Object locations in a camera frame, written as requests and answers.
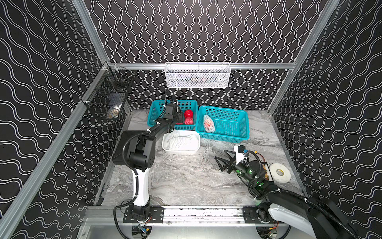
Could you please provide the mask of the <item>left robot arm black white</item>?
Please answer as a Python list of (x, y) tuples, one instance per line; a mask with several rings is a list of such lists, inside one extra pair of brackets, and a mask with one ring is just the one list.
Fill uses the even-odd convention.
[(183, 122), (184, 115), (177, 99), (172, 99), (165, 93), (164, 110), (155, 120), (155, 125), (145, 131), (132, 135), (122, 147), (121, 156), (124, 164), (132, 171), (133, 198), (113, 208), (113, 220), (117, 231), (122, 238), (127, 239), (121, 230), (116, 211), (126, 207), (129, 213), (138, 222), (147, 222), (150, 219), (150, 196), (148, 189), (148, 176), (156, 154), (156, 141), (163, 135), (172, 132), (175, 125)]

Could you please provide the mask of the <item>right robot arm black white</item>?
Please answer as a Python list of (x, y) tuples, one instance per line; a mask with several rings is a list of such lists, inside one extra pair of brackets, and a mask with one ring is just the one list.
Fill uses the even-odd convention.
[(250, 195), (260, 201), (255, 212), (245, 219), (262, 223), (285, 223), (316, 239), (356, 239), (349, 219), (331, 200), (317, 200), (285, 190), (276, 185), (276, 174), (257, 152), (225, 150), (226, 158), (215, 156), (221, 172), (235, 173)]

